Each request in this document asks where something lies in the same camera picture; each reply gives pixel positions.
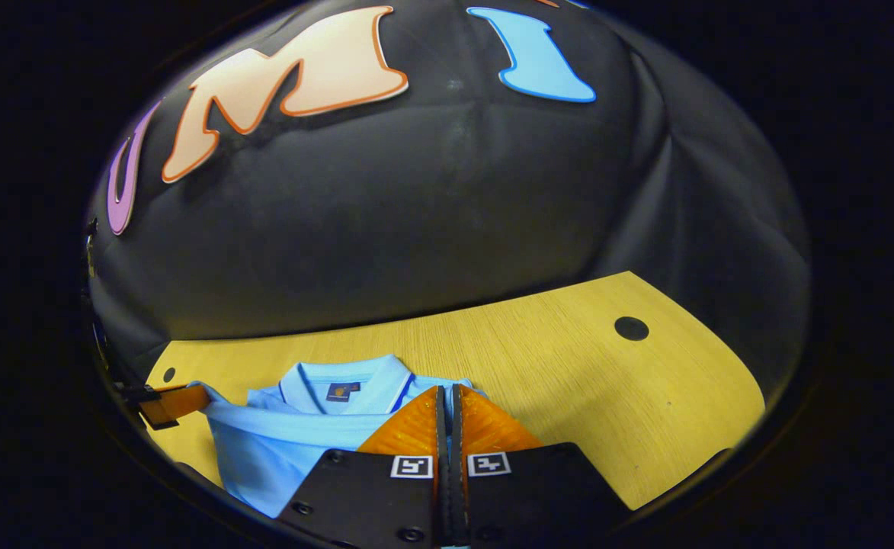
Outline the light blue T-shirt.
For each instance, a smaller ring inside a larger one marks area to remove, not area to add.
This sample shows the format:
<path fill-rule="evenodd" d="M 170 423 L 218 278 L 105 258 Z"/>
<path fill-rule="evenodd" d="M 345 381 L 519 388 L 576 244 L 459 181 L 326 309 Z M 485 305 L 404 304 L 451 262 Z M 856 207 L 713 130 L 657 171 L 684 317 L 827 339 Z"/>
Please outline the light blue T-shirt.
<path fill-rule="evenodd" d="M 275 518 L 329 449 L 356 451 L 426 390 L 453 380 L 421 376 L 395 355 L 348 362 L 297 362 L 275 385 L 234 404 L 205 385 L 203 414 L 224 489 Z"/>

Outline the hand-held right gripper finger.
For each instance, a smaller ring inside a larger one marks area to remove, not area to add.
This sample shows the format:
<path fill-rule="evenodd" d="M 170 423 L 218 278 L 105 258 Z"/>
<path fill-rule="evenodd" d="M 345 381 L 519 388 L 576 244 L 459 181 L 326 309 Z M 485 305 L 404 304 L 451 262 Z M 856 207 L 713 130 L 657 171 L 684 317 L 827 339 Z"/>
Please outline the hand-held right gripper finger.
<path fill-rule="evenodd" d="M 630 517 L 582 449 L 544 444 L 498 404 L 451 389 L 450 533 L 469 549 L 607 549 Z"/>
<path fill-rule="evenodd" d="M 322 455 L 279 522 L 322 549 L 437 549 L 444 536 L 444 388 L 426 390 L 356 451 Z"/>

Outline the black backdrop cloth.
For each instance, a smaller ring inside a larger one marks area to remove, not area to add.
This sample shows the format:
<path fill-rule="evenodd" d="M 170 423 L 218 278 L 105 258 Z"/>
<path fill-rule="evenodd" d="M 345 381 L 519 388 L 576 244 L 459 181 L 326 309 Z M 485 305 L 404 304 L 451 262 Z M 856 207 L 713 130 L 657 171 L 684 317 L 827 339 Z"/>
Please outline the black backdrop cloth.
<path fill-rule="evenodd" d="M 810 253 L 759 128 L 618 18 L 565 2 L 311 0 L 152 91 L 85 219 L 88 295 L 144 380 L 174 340 L 362 326 L 631 271 L 766 396 Z"/>

